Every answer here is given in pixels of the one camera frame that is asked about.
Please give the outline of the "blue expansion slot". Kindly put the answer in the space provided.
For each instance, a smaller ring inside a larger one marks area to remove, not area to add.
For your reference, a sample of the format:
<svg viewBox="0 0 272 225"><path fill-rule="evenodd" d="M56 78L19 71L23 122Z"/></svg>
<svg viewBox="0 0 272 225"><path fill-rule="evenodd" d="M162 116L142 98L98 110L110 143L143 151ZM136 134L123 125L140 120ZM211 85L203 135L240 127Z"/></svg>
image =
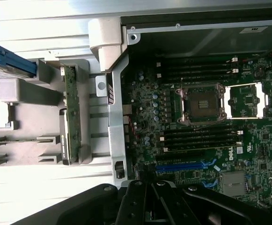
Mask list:
<svg viewBox="0 0 272 225"><path fill-rule="evenodd" d="M209 166L214 165L217 159L213 159L209 162L196 162L196 163L182 163L182 164L170 164L170 165L156 165L155 170L158 173L165 172L177 172L183 170L200 170L207 169Z"/></svg>

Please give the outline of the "silver chipset heatsink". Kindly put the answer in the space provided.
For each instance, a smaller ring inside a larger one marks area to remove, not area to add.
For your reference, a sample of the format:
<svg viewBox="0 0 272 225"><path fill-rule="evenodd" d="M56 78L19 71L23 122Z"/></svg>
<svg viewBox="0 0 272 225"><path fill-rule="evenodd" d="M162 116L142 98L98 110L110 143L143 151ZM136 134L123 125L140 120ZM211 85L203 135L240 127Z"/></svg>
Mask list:
<svg viewBox="0 0 272 225"><path fill-rule="evenodd" d="M224 195L234 197L246 194L245 174L243 171L223 173L221 183Z"/></svg>

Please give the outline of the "open black PC case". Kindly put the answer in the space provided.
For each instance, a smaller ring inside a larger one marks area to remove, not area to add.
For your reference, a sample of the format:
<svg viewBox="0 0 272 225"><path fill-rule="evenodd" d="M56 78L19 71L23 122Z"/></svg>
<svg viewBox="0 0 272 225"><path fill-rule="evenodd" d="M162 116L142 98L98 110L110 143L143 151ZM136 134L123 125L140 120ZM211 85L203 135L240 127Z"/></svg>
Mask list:
<svg viewBox="0 0 272 225"><path fill-rule="evenodd" d="M93 19L89 39L105 72L96 79L96 93L109 102L110 156L114 183L120 185L136 180L128 174L123 123L121 77L129 58L252 55L272 60L272 6Z"/></svg>

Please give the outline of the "CPU socket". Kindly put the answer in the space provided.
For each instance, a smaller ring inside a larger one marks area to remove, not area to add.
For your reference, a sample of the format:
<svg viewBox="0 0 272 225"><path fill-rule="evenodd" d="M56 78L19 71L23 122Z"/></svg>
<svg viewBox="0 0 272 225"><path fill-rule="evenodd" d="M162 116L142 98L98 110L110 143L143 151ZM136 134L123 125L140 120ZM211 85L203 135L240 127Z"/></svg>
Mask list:
<svg viewBox="0 0 272 225"><path fill-rule="evenodd" d="M180 103L177 122L185 126L212 125L227 119L225 87L220 83L181 85L175 90Z"/></svg>

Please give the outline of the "green Dell motherboard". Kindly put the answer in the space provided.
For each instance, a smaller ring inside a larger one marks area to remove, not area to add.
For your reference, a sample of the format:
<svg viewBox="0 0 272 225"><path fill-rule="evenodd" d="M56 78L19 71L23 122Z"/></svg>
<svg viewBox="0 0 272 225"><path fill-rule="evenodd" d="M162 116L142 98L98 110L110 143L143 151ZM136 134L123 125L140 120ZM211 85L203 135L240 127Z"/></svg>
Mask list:
<svg viewBox="0 0 272 225"><path fill-rule="evenodd" d="M223 194L222 174L243 171L246 194L233 198L272 208L272 60L252 55L191 58L129 58L121 77L129 177L200 184ZM212 125L177 122L181 85L224 87L261 82L269 96L266 117L224 120ZM156 165L209 162L207 169L156 172Z"/></svg>

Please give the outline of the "metal socket cover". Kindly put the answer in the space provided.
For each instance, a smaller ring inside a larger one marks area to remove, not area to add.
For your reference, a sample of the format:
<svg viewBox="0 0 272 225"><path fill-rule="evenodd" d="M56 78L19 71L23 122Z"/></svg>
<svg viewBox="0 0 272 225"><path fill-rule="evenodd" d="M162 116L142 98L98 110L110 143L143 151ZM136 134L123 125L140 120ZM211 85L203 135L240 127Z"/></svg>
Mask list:
<svg viewBox="0 0 272 225"><path fill-rule="evenodd" d="M226 86L223 106L228 120L263 119L269 107L269 96L263 91L261 82Z"/></svg>

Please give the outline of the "grey plastic parts rack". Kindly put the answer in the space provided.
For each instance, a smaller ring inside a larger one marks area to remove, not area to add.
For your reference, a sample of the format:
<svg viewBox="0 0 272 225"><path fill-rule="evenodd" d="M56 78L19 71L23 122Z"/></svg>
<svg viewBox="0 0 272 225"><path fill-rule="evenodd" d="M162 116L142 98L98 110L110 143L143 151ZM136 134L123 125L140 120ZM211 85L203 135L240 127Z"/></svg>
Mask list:
<svg viewBox="0 0 272 225"><path fill-rule="evenodd" d="M0 101L9 107L9 123L0 127L0 165L63 164L59 128L59 111L65 107L62 66L76 71L80 104L81 147L79 160L71 165L89 163L89 63L36 60L36 64L37 74L32 78L0 79Z"/></svg>

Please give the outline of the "silver hard disk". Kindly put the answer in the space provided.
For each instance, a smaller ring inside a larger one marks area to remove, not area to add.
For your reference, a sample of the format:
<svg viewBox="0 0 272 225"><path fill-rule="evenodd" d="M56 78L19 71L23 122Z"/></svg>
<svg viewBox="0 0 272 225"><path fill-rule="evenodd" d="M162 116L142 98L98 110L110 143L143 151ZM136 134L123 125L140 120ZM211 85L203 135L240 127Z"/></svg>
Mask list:
<svg viewBox="0 0 272 225"><path fill-rule="evenodd" d="M0 79L6 78L21 78L27 79L33 77L33 74L25 72L23 70L11 67L11 66L2 66L0 65Z"/></svg>

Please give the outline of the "hard disk drive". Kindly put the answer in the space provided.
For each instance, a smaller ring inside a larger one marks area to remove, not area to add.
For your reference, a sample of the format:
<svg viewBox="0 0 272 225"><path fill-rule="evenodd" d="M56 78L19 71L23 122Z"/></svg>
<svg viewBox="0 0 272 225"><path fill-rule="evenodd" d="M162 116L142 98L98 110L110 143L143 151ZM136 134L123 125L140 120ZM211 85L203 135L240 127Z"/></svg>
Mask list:
<svg viewBox="0 0 272 225"><path fill-rule="evenodd" d="M34 77L37 74L37 64L24 59L12 51L0 46L0 66L18 69L27 73L28 77Z"/></svg>

